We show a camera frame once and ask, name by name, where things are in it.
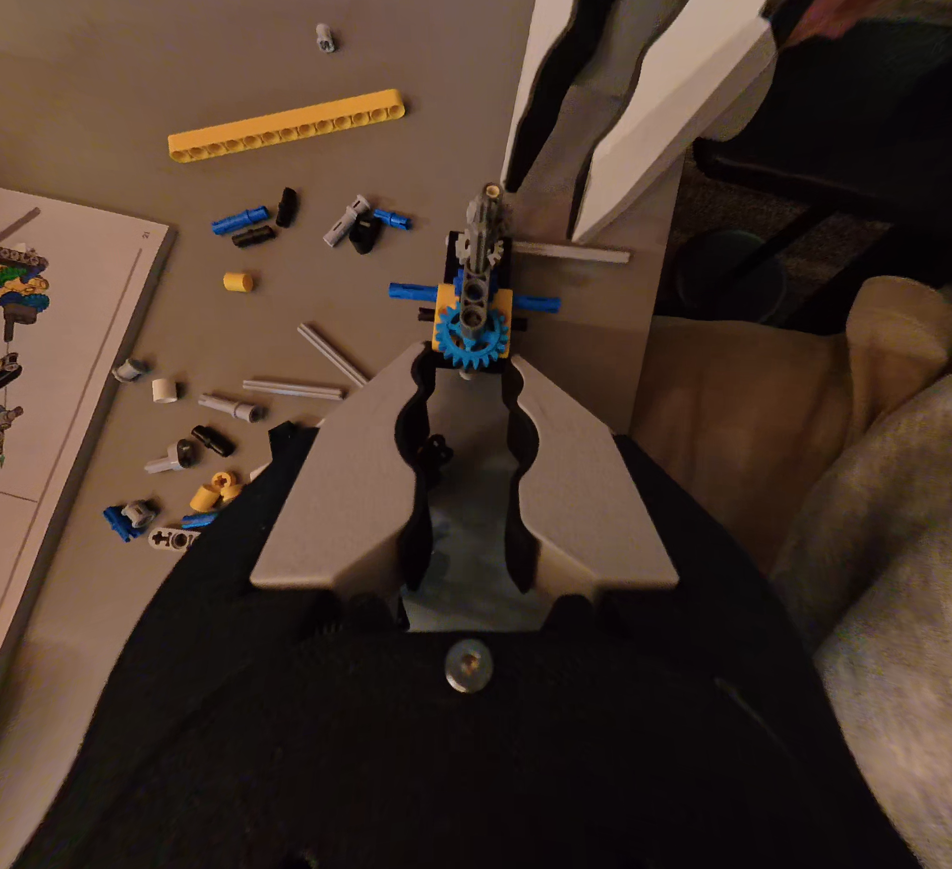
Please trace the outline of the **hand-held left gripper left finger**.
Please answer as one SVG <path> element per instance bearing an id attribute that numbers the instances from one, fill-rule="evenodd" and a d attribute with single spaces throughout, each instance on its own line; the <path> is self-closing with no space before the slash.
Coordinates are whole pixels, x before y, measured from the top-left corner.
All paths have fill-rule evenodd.
<path id="1" fill-rule="evenodd" d="M 435 357 L 411 344 L 320 427 L 250 580 L 261 589 L 416 590 L 433 553 L 421 452 Z"/>

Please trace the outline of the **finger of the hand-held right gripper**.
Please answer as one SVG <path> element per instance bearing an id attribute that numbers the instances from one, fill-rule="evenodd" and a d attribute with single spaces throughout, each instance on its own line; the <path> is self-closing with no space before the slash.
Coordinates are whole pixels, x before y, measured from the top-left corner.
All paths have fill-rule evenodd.
<path id="1" fill-rule="evenodd" d="M 649 45 L 625 110 L 591 152 L 575 242 L 618 218 L 774 61 L 766 2 L 686 0 Z"/>
<path id="2" fill-rule="evenodd" d="M 615 1 L 535 0 L 502 169 L 507 192 L 519 190 L 541 154 Z"/>

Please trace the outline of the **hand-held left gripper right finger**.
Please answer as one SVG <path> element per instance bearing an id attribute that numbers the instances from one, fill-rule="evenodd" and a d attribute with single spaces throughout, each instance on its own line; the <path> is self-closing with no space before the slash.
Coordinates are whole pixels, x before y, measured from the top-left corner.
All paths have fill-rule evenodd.
<path id="1" fill-rule="evenodd" d="M 520 592 L 601 598 L 673 589 L 679 576 L 611 429 L 525 358 L 505 369 L 516 461 L 505 558 Z"/>

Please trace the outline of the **lego assembly with blue gear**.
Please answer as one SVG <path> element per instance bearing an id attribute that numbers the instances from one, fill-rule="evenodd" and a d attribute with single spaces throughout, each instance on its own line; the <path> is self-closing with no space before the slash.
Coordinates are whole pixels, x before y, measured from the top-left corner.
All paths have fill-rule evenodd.
<path id="1" fill-rule="evenodd" d="M 499 185 L 485 185 L 470 200 L 466 225 L 446 239 L 443 280 L 436 285 L 391 282 L 392 300 L 418 304 L 418 318 L 432 327 L 430 347 L 446 368 L 461 375 L 500 373 L 513 334 L 527 329 L 530 313 L 557 314 L 557 297 L 512 289 L 514 240 Z"/>

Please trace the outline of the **grey lego axle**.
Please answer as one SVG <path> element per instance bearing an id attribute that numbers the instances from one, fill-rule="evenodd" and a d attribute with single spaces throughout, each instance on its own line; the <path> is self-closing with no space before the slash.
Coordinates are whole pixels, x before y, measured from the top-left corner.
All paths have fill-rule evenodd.
<path id="1" fill-rule="evenodd" d="M 328 362 L 348 378 L 356 387 L 363 388 L 369 382 L 367 377 L 340 353 L 316 329 L 306 323 L 298 324 L 297 334 L 302 337 L 313 349 L 318 351 Z"/>
<path id="2" fill-rule="evenodd" d="M 338 387 L 273 379 L 247 378 L 242 380 L 242 388 L 255 394 L 298 399 L 341 401 L 347 396 L 347 391 Z"/>
<path id="3" fill-rule="evenodd" d="M 544 244 L 536 242 L 513 241 L 511 251 L 516 255 L 540 256 L 594 262 L 610 265 L 626 265 L 631 260 L 631 252 L 615 248 L 592 248 L 576 244 Z"/>

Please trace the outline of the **long grey lego pin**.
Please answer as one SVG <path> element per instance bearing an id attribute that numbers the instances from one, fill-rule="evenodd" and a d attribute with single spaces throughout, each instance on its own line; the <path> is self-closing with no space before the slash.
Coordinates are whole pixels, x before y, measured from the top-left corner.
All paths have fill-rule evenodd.
<path id="1" fill-rule="evenodd" d="M 260 422 L 267 415 L 266 407 L 259 404 L 228 399 L 214 394 L 200 394 L 197 397 L 197 403 L 202 407 L 225 414 L 244 423 Z"/>

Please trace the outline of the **grey and black lego connector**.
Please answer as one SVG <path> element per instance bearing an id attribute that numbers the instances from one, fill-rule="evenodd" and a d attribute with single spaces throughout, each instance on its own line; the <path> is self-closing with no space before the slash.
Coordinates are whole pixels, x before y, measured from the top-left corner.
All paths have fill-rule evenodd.
<path id="1" fill-rule="evenodd" d="M 190 438 L 180 438 L 170 445 L 163 457 L 149 460 L 144 469 L 149 475 L 179 472 L 195 466 L 197 459 L 196 444 Z"/>

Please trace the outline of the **blue lego connector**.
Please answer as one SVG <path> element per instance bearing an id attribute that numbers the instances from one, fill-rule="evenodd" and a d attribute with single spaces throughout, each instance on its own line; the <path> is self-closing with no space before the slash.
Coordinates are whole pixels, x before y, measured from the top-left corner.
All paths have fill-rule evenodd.
<path id="1" fill-rule="evenodd" d="M 114 505 L 106 508 L 102 515 L 113 532 L 125 543 L 141 537 L 146 532 L 146 526 L 137 526 L 125 514 L 124 506 Z"/>

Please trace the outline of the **grey lego axle pin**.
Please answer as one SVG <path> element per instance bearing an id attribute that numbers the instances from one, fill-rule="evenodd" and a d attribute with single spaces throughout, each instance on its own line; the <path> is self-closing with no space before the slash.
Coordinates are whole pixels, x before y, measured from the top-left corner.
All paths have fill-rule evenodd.
<path id="1" fill-rule="evenodd" d="M 343 240 L 343 238 L 350 234 L 351 229 L 357 220 L 359 220 L 361 215 L 371 210 L 371 205 L 364 196 L 356 196 L 354 200 L 351 201 L 351 203 L 345 208 L 340 219 L 337 220 L 330 230 L 325 234 L 325 244 L 331 248 L 335 247 L 340 241 Z"/>

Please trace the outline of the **long yellow lego beam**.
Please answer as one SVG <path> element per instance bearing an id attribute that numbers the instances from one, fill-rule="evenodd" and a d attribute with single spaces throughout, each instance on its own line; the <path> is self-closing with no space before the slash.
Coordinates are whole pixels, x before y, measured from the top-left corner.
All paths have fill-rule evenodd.
<path id="1" fill-rule="evenodd" d="M 173 134 L 168 137 L 169 155 L 176 163 L 206 161 L 392 122 L 406 112 L 401 93 L 387 89 Z"/>

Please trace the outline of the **long blue lego pin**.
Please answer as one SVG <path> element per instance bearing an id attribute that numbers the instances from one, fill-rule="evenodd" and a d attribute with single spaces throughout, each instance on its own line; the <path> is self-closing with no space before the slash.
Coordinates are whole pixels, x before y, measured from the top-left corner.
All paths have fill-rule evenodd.
<path id="1" fill-rule="evenodd" d="M 264 223 L 270 218 L 270 211 L 267 206 L 261 205 L 255 208 L 244 209 L 236 214 L 224 217 L 220 220 L 211 222 L 211 230 L 216 236 L 231 235 L 255 224 Z"/>

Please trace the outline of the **lego instruction booklet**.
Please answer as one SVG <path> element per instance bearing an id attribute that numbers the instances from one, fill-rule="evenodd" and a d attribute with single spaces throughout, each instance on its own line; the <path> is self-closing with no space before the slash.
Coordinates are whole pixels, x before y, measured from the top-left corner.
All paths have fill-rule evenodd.
<path id="1" fill-rule="evenodd" d="M 2 221 L 2 677 L 75 494 L 113 367 L 130 355 L 177 233 L 10 189 Z"/>

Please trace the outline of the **beige blanket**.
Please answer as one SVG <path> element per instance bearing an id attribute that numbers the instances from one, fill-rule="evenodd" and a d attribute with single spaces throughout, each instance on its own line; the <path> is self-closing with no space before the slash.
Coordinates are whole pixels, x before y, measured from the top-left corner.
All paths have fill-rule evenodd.
<path id="1" fill-rule="evenodd" d="M 768 574 L 813 486 L 950 350 L 950 291 L 896 277 L 866 280 L 832 336 L 656 316 L 628 434 Z"/>

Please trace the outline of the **dark round bin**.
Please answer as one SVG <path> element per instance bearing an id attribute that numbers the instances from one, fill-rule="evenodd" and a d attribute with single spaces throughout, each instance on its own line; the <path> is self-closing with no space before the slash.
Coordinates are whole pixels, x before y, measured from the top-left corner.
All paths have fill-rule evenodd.
<path id="1" fill-rule="evenodd" d="M 777 256 L 734 276 L 765 242 L 739 229 L 713 229 L 680 246 L 673 260 L 673 289 L 680 315 L 703 320 L 763 324 L 779 312 L 788 277 Z"/>

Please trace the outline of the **grey fleece blanket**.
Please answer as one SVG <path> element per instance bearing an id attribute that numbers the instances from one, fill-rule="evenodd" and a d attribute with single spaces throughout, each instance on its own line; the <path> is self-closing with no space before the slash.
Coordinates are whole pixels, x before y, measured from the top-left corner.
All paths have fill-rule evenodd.
<path id="1" fill-rule="evenodd" d="M 923 867 L 950 867 L 949 375 L 825 472 L 771 580 L 879 804 Z"/>

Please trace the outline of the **black furniture frame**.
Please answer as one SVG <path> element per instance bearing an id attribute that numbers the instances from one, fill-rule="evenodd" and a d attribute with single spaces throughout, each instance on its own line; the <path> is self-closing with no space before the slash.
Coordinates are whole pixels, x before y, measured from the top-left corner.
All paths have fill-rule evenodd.
<path id="1" fill-rule="evenodd" d="M 950 150 L 932 165 L 912 148 L 837 145 L 818 155 L 790 145 L 768 152 L 748 132 L 729 141 L 698 140 L 694 161 L 708 178 L 807 206 L 780 234 L 789 244 L 839 213 L 889 224 L 874 244 L 808 298 L 794 319 L 846 309 L 864 280 L 893 276 L 929 287 L 950 283 Z"/>

